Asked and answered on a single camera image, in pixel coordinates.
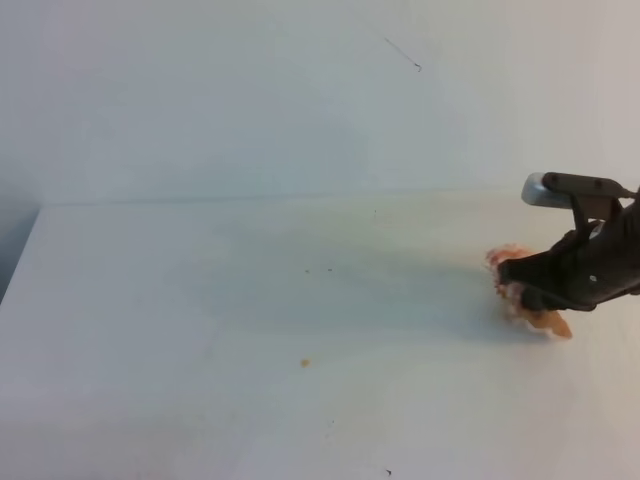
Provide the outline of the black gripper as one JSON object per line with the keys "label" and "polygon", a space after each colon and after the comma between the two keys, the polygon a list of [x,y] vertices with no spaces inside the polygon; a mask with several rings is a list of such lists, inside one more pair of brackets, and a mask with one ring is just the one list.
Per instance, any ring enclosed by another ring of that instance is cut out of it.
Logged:
{"label": "black gripper", "polygon": [[497,266],[498,283],[529,284],[520,303],[533,312],[589,312],[603,302],[639,293],[639,199],[621,200],[608,222],[590,221],[551,249]]}

